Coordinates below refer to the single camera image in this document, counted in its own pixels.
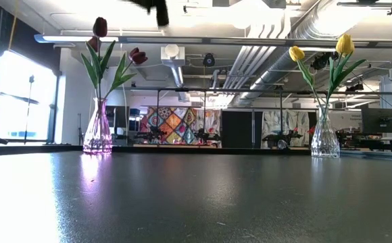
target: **ceiling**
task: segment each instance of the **ceiling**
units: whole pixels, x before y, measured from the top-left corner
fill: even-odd
[[[97,16],[103,16],[108,20],[110,35],[126,35],[122,30],[131,31],[150,31],[149,34],[138,32],[140,35],[149,36],[207,36],[207,37],[245,37],[251,28],[236,28],[238,24],[248,22],[255,16],[269,18],[268,10],[263,7],[245,8],[241,3],[236,3],[230,7],[212,7],[213,0],[167,0],[170,13],[169,27],[159,30],[155,21],[155,11],[147,15],[145,9],[141,9],[127,1],[118,0],[0,0],[0,6],[7,11],[14,13],[16,2],[18,1],[18,18],[26,22],[40,33],[46,35],[91,35],[92,24]],[[198,2],[198,7],[188,7],[188,13],[184,13],[184,4],[194,6]],[[316,0],[301,0],[301,8],[290,11],[291,24],[302,16]],[[354,40],[392,40],[392,15],[387,15],[387,10],[372,11],[368,17],[363,18],[348,33],[352,34]],[[334,16],[339,22],[347,16]],[[160,47],[165,45],[135,45],[125,44],[116,45],[111,65],[116,65],[120,56],[125,51],[130,51],[138,46],[140,50],[146,51],[149,60],[136,70],[140,73],[143,82],[142,86],[154,86],[156,82],[161,86],[173,85],[173,78],[170,68],[163,66],[160,59]],[[209,46],[209,45],[184,45],[186,53],[186,66],[182,68],[187,86],[208,85],[205,75],[210,75],[215,69],[230,70],[241,50],[238,46]],[[85,52],[84,45],[76,44],[75,51]],[[202,57],[206,53],[213,53],[216,58],[215,67],[203,68]],[[392,49],[357,49],[353,59],[367,59],[378,61],[372,63],[373,67],[386,67],[387,62],[392,61]],[[261,74],[264,65],[255,73]],[[356,74],[372,71],[369,68],[359,69]],[[319,72],[316,79],[320,81],[320,87],[326,82],[327,72]],[[288,82],[284,85],[285,89],[307,89],[300,73],[285,73]],[[256,78],[250,78],[244,87],[249,87]]]

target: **red tulip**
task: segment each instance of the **red tulip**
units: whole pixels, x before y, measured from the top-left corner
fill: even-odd
[[[94,35],[97,37],[107,36],[107,21],[102,17],[98,17],[95,20],[95,24],[93,27]]]
[[[101,46],[101,41],[96,36],[93,36],[90,40],[88,40],[88,44],[94,49],[95,52],[99,51],[99,42]]]
[[[136,65],[141,65],[142,63],[146,62],[148,60],[148,57],[146,57],[146,53],[144,51],[139,51],[139,48],[134,48],[131,52],[128,58]]]

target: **black table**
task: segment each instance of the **black table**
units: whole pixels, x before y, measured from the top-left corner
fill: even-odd
[[[392,161],[0,156],[0,242],[392,242]]]

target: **window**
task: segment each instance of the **window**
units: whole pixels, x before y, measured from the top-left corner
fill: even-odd
[[[55,89],[56,76],[50,69],[4,52],[0,57],[0,138],[24,139],[27,131],[28,140],[47,140]]]

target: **glass vase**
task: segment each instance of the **glass vase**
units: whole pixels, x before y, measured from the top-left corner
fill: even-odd
[[[83,140],[83,152],[90,155],[108,155],[112,152],[112,136],[106,118],[107,99],[94,98],[94,113]]]
[[[312,139],[312,157],[340,157],[340,145],[330,118],[328,117],[328,107],[319,107],[319,120],[315,127]]]

